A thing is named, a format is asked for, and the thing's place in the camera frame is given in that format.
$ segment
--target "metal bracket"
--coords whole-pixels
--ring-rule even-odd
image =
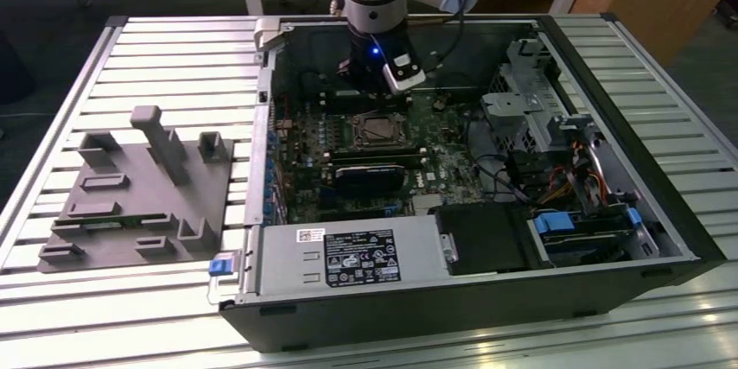
[[[279,17],[262,17],[257,21],[254,26],[254,42],[257,44],[257,50],[263,52],[270,50],[279,44],[282,29],[282,18]]]

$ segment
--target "gray plastic holder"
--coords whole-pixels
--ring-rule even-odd
[[[149,143],[119,144],[109,131],[83,138],[86,163],[39,271],[210,260],[219,252],[234,141],[203,132],[181,142],[161,118],[157,106],[133,111]]]

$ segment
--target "cable connector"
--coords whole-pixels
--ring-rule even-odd
[[[341,16],[344,14],[344,7],[346,6],[346,0],[332,0],[332,16]]]

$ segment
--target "white table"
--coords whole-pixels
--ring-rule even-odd
[[[736,149],[620,24],[600,16],[557,21],[716,237],[725,265],[608,315],[269,355],[250,349],[206,299],[207,262],[38,273],[82,165],[83,132],[115,129],[121,143],[143,143],[127,124],[135,105],[159,105],[182,140],[203,130],[237,140],[223,250],[242,246],[255,18],[133,18],[103,31],[0,216],[0,366],[641,368],[738,359]],[[235,285],[222,289],[234,293]]]

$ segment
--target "blue drive bracket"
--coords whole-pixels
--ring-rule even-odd
[[[533,223],[540,233],[574,230],[574,222],[568,212],[545,212]]]
[[[628,217],[632,220],[633,227],[638,228],[638,226],[644,223],[644,219],[641,218],[641,214],[634,207],[628,208]]]
[[[231,276],[239,265],[238,251],[223,252],[210,260],[209,274],[211,277]]]

